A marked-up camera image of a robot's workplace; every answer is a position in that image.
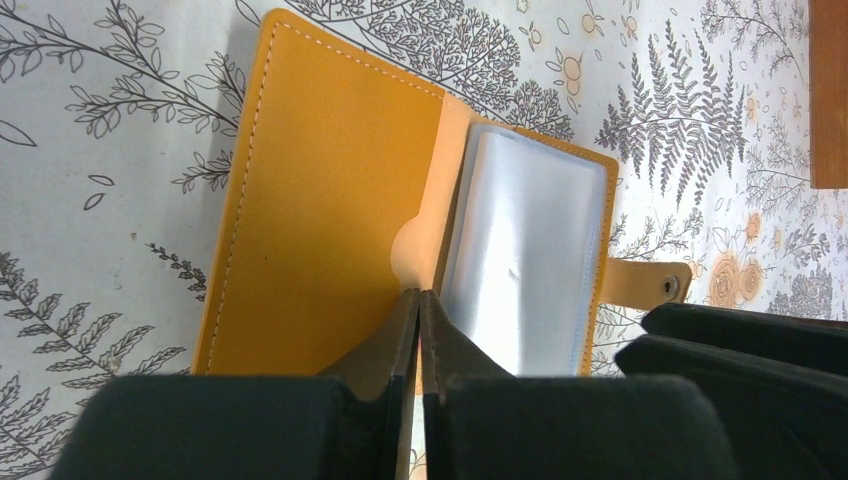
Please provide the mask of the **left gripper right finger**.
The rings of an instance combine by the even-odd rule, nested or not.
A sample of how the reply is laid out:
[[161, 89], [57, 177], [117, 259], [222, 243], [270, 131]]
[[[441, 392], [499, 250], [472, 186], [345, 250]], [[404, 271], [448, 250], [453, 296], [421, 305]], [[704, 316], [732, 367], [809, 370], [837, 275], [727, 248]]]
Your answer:
[[420, 292], [419, 339], [427, 477], [451, 479], [449, 383], [465, 378], [510, 378], [512, 375], [451, 322], [433, 290]]

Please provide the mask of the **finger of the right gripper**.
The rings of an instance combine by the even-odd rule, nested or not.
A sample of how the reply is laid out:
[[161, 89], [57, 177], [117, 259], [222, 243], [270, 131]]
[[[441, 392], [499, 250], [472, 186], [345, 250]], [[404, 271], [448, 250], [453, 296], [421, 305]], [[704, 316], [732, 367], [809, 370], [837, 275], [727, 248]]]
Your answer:
[[642, 327], [617, 366], [694, 382], [717, 410], [742, 478], [846, 478], [846, 323], [666, 303]]

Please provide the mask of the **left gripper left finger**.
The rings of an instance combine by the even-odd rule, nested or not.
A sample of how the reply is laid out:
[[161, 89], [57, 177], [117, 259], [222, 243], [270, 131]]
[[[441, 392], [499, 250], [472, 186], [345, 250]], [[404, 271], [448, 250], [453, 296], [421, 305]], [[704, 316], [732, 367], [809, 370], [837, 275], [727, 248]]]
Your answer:
[[341, 384], [324, 478], [409, 477], [420, 297], [401, 293], [366, 340], [321, 372]]

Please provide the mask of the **yellow leather card holder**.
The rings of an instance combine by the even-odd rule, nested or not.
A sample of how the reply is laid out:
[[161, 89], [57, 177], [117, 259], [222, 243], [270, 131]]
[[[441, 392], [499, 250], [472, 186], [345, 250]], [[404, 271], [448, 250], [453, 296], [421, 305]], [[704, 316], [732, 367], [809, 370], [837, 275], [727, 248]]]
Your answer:
[[419, 289], [507, 372], [587, 374], [600, 305], [648, 311], [692, 280], [609, 256], [617, 179], [613, 158], [271, 10], [191, 370], [317, 373]]

